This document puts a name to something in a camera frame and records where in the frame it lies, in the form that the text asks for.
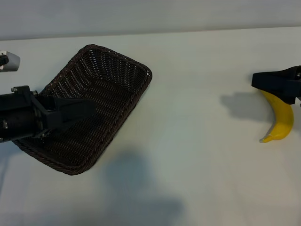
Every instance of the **silver metal part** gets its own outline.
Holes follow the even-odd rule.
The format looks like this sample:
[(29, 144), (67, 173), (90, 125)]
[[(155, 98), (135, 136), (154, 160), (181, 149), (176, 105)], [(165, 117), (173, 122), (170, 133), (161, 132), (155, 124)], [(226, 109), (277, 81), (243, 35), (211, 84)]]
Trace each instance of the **silver metal part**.
[(16, 87), (13, 87), (13, 88), (11, 88), (11, 91), (12, 91), (13, 93), (16, 93), (16, 92), (18, 91), (18, 89), (17, 89)]
[(3, 128), (8, 129), (8, 122), (6, 120), (3, 120)]
[(16, 72), (19, 69), (20, 57), (4, 50), (0, 50), (0, 55), (6, 55), (9, 60), (6, 65), (0, 66), (0, 72)]
[(38, 95), (38, 92), (37, 92), (37, 91), (32, 91), (32, 94), (33, 94), (34, 96), (36, 96), (36, 95)]

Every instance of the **banana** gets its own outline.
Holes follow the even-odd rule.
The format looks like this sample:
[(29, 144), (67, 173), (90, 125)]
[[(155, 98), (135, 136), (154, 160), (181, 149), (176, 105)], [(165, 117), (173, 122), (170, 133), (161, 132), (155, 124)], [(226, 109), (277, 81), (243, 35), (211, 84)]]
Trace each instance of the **banana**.
[(272, 106), (276, 118), (276, 123), (271, 132), (263, 139), (261, 143), (267, 143), (271, 140), (281, 140), (285, 138), (293, 127), (293, 110), (292, 107), (283, 102), (277, 96), (260, 90)]

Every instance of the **banana tip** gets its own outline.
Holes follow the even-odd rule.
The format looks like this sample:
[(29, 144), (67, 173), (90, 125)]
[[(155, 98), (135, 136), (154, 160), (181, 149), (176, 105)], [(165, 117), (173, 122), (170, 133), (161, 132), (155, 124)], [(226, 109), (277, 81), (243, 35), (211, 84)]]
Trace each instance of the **banana tip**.
[(273, 140), (273, 137), (269, 134), (267, 137), (260, 140), (260, 143), (267, 143)]

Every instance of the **white table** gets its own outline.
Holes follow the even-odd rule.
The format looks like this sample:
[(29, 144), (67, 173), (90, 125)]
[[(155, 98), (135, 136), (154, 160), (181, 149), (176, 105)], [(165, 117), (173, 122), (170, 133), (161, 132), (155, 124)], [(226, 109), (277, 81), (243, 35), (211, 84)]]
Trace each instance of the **white table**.
[(41, 91), (92, 43), (146, 64), (150, 87), (81, 175), (1, 144), (1, 226), (301, 224), (301, 108), (286, 139), (261, 144), (274, 116), (251, 87), (255, 72), (301, 64), (301, 28), (1, 41), (21, 66), (0, 93)]

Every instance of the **brown woven basket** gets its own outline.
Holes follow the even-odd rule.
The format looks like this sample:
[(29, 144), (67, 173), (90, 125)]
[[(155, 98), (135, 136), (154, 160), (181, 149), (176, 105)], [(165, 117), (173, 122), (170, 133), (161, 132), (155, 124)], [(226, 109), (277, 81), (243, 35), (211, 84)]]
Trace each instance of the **brown woven basket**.
[(41, 95), (91, 99), (97, 103), (97, 113), (60, 134), (14, 143), (57, 171), (80, 174), (96, 163), (151, 79), (143, 64), (104, 47), (85, 46)]

